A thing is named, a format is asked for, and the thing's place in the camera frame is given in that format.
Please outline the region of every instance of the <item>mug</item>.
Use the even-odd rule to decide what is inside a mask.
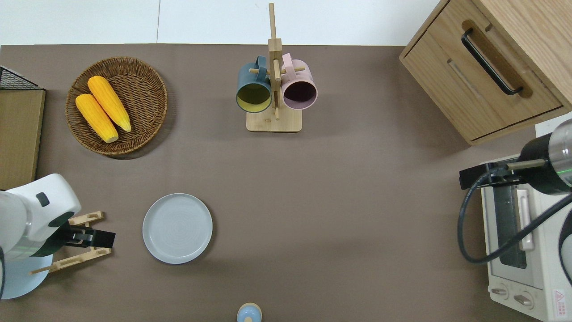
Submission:
[[[282,69],[286,70],[286,74],[282,75],[282,91],[283,102],[292,109],[307,109],[312,106],[317,98],[316,84],[312,78],[312,73],[308,65],[298,59],[292,59],[290,53],[282,56],[284,65]],[[295,68],[304,67],[299,72]]]
[[[258,69],[258,73],[251,73],[251,68]],[[240,69],[236,103],[241,109],[249,113],[259,113],[270,106],[272,91],[270,77],[266,71],[264,56],[258,56],[256,62],[250,62]]]

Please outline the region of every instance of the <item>toaster oven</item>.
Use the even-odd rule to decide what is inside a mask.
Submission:
[[[542,194],[529,184],[484,187],[481,197],[487,254],[563,198]],[[572,321],[572,287],[558,254],[559,232],[571,208],[566,206],[487,264],[492,300],[542,321]]]

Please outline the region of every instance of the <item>brown table surface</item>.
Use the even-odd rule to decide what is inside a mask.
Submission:
[[[105,213],[94,228],[117,237],[111,255],[2,301],[0,320],[236,321],[250,301],[265,321],[534,320],[493,302],[486,266],[456,243],[458,171],[517,154],[534,129],[469,147],[402,49],[284,46],[310,66],[318,100],[301,132],[252,133],[236,75],[266,46],[2,46],[1,65],[47,90],[37,177],[62,174],[82,213]],[[81,146],[65,119],[75,78],[114,56],[147,62],[169,91],[158,136],[124,159]],[[198,197],[214,221],[205,253],[182,265],[155,259],[141,234],[171,193]],[[483,254],[478,199],[466,239]]]

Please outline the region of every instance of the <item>wicker basket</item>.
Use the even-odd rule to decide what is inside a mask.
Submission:
[[[131,132],[116,126],[119,139],[105,143],[76,107],[76,97],[89,93],[88,79],[105,77],[123,103]],[[167,113],[167,90],[161,76],[145,62],[132,57],[113,57],[87,68],[67,93],[66,120],[76,139],[87,149],[103,155],[133,152],[149,142],[161,128]]]

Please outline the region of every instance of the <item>sticker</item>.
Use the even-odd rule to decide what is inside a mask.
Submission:
[[[554,316],[555,317],[568,317],[566,311],[566,291],[563,289],[553,290],[554,295]]]

